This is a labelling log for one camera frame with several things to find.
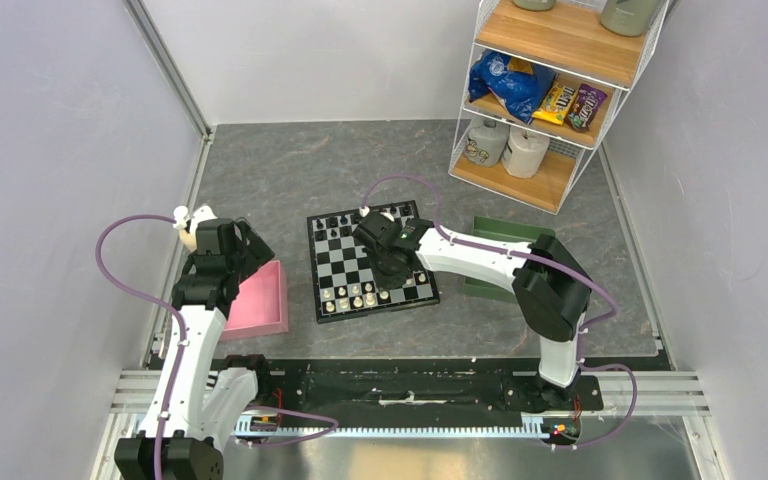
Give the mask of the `grey green bottle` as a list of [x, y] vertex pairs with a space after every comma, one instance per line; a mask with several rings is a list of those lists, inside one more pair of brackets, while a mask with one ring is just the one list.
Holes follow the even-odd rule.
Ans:
[[661, 4], [660, 0], [608, 0], [600, 23], [617, 35], [638, 37], [648, 30]]

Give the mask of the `pink plastic tray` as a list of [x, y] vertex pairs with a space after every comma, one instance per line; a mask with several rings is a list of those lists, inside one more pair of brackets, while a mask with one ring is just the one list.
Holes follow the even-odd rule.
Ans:
[[230, 316], [220, 336], [223, 342], [289, 331], [287, 280], [283, 265], [272, 260], [239, 285]]

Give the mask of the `white paper roll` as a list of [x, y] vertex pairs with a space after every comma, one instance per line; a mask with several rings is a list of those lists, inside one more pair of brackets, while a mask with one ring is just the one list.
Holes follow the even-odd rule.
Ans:
[[546, 135], [514, 128], [502, 153], [503, 167], [511, 176], [531, 178], [539, 170], [549, 144]]

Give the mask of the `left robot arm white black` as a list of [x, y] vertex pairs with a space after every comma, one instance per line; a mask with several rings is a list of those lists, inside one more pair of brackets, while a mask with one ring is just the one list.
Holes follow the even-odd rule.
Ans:
[[240, 284], [274, 257], [246, 219], [190, 222], [196, 248], [169, 301], [175, 324], [158, 386], [130, 438], [116, 444], [125, 479], [220, 479], [222, 450], [243, 410], [267, 405], [274, 383], [262, 355], [236, 356], [208, 383], [214, 352]]

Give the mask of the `green plastic tray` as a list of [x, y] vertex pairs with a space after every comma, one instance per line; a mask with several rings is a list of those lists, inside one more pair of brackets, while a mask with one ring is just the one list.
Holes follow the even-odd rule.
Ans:
[[[530, 224], [515, 223], [484, 216], [475, 216], [472, 235], [502, 242], [534, 242], [541, 235], [556, 236], [553, 229]], [[505, 289], [473, 278], [465, 278], [461, 287], [464, 295], [516, 304], [514, 294]]]

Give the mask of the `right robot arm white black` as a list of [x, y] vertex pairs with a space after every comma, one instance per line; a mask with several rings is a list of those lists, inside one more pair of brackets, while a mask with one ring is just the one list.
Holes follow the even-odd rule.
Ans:
[[425, 219], [399, 223], [391, 214], [368, 207], [361, 208], [353, 236], [366, 250], [375, 282], [386, 290], [425, 270], [476, 279], [512, 294], [540, 342], [534, 381], [539, 400], [561, 409], [576, 398], [582, 372], [578, 340], [590, 298], [598, 294], [612, 311], [617, 303], [557, 238], [495, 241]]

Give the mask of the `brown candy bag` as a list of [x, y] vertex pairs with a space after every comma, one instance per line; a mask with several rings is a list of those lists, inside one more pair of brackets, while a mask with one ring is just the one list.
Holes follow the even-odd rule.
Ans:
[[582, 83], [564, 122], [576, 131], [589, 131], [596, 114], [607, 98], [606, 92]]

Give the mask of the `blue snack bag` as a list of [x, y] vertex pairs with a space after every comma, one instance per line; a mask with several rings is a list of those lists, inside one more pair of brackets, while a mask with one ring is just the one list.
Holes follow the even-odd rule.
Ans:
[[556, 76], [550, 67], [486, 50], [470, 68], [468, 98], [473, 102], [492, 94], [509, 114], [530, 124]]

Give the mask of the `yellow candy bag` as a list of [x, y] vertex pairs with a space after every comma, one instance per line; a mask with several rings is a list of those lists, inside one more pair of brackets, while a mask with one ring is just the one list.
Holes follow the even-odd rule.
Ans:
[[532, 118], [554, 125], [562, 125], [576, 99], [578, 89], [555, 81]]

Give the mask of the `white jug with label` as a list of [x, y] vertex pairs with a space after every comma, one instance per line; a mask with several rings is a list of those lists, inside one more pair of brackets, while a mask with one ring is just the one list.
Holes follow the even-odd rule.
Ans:
[[466, 158], [479, 166], [494, 166], [502, 156], [509, 132], [510, 128], [507, 124], [483, 119], [467, 132], [464, 151]]

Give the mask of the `aluminium corner rail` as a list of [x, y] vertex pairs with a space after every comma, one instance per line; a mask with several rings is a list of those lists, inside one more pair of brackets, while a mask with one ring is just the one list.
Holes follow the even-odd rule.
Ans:
[[213, 134], [213, 127], [209, 124], [198, 106], [145, 2], [142, 0], [123, 0], [123, 4], [140, 31], [173, 93], [178, 98], [190, 123], [200, 136], [209, 138]]

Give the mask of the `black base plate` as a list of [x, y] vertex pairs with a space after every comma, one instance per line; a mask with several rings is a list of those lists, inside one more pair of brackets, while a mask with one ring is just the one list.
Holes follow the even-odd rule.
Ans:
[[582, 375], [566, 393], [538, 380], [528, 358], [273, 359], [233, 355], [218, 370], [257, 375], [259, 404], [333, 417], [343, 427], [510, 426], [521, 413], [600, 411]]

